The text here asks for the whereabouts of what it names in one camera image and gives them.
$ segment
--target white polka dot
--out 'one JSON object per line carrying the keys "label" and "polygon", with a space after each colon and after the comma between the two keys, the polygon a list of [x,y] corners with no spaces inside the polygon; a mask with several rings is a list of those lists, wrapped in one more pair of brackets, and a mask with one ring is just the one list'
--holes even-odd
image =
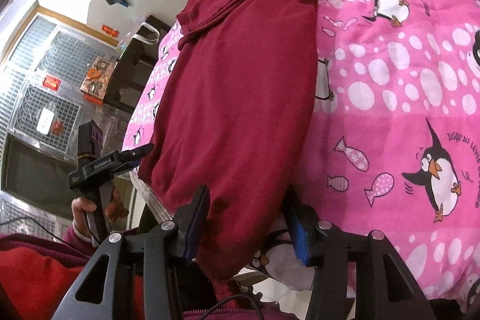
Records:
{"label": "white polka dot", "polygon": [[462,46],[469,45],[471,41],[469,33],[460,28],[453,31],[452,38],[455,44]]}
{"label": "white polka dot", "polygon": [[460,78],[460,81],[462,82],[462,85],[466,86],[466,84],[469,82],[469,79],[465,73],[464,70],[459,69],[458,70],[458,77]]}
{"label": "white polka dot", "polygon": [[440,281],[438,281],[438,284],[436,286],[437,294],[438,295],[443,295],[444,293],[448,292],[454,284],[454,276],[451,271],[445,271],[441,276],[440,276]]}
{"label": "white polka dot", "polygon": [[425,68],[420,73],[420,85],[427,96],[428,102],[433,106],[439,106],[442,102],[442,86],[435,72]]}
{"label": "white polka dot", "polygon": [[448,91],[455,91],[457,89],[457,74],[453,68],[444,61],[438,62],[438,71],[442,78],[443,85]]}
{"label": "white polka dot", "polygon": [[410,269],[413,277],[419,279],[425,269],[425,263],[427,262],[428,249],[426,244],[420,244],[416,247],[405,261],[405,264]]}
{"label": "white polka dot", "polygon": [[354,68],[359,75],[363,75],[365,73],[365,66],[362,63],[355,63]]}
{"label": "white polka dot", "polygon": [[410,64],[409,51],[401,43],[388,43],[388,55],[398,69],[406,69]]}
{"label": "white polka dot", "polygon": [[365,54],[365,48],[358,44],[350,44],[350,52],[355,57],[362,57]]}
{"label": "white polka dot", "polygon": [[431,46],[431,48],[434,50],[434,52],[439,55],[440,54],[440,48],[437,44],[437,41],[435,37],[433,37],[430,33],[427,34],[427,40]]}
{"label": "white polka dot", "polygon": [[332,4],[332,6],[336,9],[340,9],[343,5],[342,0],[328,0],[328,2],[330,2]]}
{"label": "white polka dot", "polygon": [[443,49],[445,49],[445,50],[448,51],[448,52],[452,52],[452,50],[453,50],[452,44],[449,43],[447,40],[445,40],[445,41],[442,43],[442,46],[443,46]]}
{"label": "white polka dot", "polygon": [[405,86],[405,95],[411,100],[417,100],[419,98],[419,91],[413,84],[407,84]]}
{"label": "white polka dot", "polygon": [[434,293],[435,286],[427,286],[426,288],[422,289],[423,294],[425,297],[430,298],[430,296]]}
{"label": "white polka dot", "polygon": [[443,254],[445,253],[445,244],[440,243],[437,245],[435,248],[435,251],[433,252],[433,258],[435,262],[440,263],[443,259]]}
{"label": "white polka dot", "polygon": [[387,106],[388,110],[395,110],[397,107],[397,96],[394,92],[390,90],[385,90],[382,92],[383,102]]}
{"label": "white polka dot", "polygon": [[448,247],[448,263],[455,264],[462,252],[462,241],[459,238],[453,239]]}
{"label": "white polka dot", "polygon": [[463,254],[463,259],[467,260],[473,253],[474,247],[470,246],[466,249],[465,254]]}
{"label": "white polka dot", "polygon": [[415,49],[422,49],[422,42],[417,36],[410,36],[409,43]]}
{"label": "white polka dot", "polygon": [[477,110],[477,103],[470,94],[467,94],[462,98],[462,107],[465,113],[472,115]]}
{"label": "white polka dot", "polygon": [[374,105],[375,96],[368,84],[355,82],[349,86],[349,99],[353,106],[361,110],[369,110]]}
{"label": "white polka dot", "polygon": [[338,48],[335,51],[335,59],[337,59],[337,60],[345,59],[345,51],[342,48]]}
{"label": "white polka dot", "polygon": [[368,73],[372,80],[380,86],[385,86],[390,80],[387,64],[382,59],[372,60],[368,64]]}
{"label": "white polka dot", "polygon": [[477,245],[477,248],[475,248],[473,260],[475,261],[475,264],[480,267],[480,243]]}

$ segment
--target white object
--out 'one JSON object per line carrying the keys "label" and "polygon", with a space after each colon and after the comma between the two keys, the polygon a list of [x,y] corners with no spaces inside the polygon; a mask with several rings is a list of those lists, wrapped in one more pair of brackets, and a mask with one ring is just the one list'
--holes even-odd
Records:
{"label": "white object", "polygon": [[40,132],[43,135],[49,134],[50,127],[52,126],[53,119],[55,118],[55,113],[44,107],[42,109],[42,114],[37,124],[37,132]]}

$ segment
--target fish print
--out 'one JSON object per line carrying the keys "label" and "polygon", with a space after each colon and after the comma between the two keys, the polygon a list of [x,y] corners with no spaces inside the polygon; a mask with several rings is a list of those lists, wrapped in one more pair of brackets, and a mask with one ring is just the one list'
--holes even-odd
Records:
{"label": "fish print", "polygon": [[322,27],[322,31],[323,31],[324,33],[326,33],[326,34],[327,34],[328,36],[330,36],[330,37],[334,37],[334,36],[335,36],[335,32],[334,32],[334,31],[331,31],[330,29],[327,29],[327,28]]}
{"label": "fish print", "polygon": [[387,195],[391,192],[394,185],[395,179],[392,174],[388,172],[378,174],[371,184],[371,189],[365,189],[365,195],[367,196],[370,207],[374,205],[375,198]]}
{"label": "fish print", "polygon": [[331,187],[333,190],[343,192],[349,188],[349,180],[344,176],[327,175],[327,187]]}
{"label": "fish print", "polygon": [[357,150],[356,148],[348,147],[345,144],[345,137],[342,137],[340,139],[340,141],[337,143],[333,150],[337,152],[343,152],[349,162],[352,163],[353,166],[360,171],[368,170],[368,160],[365,154],[362,151]]}

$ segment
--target hand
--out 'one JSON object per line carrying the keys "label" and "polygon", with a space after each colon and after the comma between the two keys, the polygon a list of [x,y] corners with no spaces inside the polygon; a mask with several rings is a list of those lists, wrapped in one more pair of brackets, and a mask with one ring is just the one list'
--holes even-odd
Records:
{"label": "hand", "polygon": [[[91,213],[96,209],[97,205],[85,197],[75,198],[71,202],[71,212],[73,214],[75,226],[77,227],[78,232],[87,238],[89,238],[91,234],[88,230],[83,212]],[[111,223],[116,222],[119,218],[122,219],[128,216],[129,211],[123,204],[118,189],[114,189],[112,202],[103,212]]]}

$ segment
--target red paper sign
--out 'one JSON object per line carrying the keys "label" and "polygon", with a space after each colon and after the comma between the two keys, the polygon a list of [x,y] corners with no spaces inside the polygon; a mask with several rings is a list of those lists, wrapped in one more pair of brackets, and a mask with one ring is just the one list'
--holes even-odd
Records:
{"label": "red paper sign", "polygon": [[119,36],[119,31],[116,31],[115,29],[111,28],[110,26],[107,25],[102,25],[102,30],[108,34],[109,36],[113,38],[117,38]]}
{"label": "red paper sign", "polygon": [[43,79],[43,85],[48,87],[50,90],[58,91],[60,87],[61,80],[57,79],[56,77],[47,75],[45,79]]}

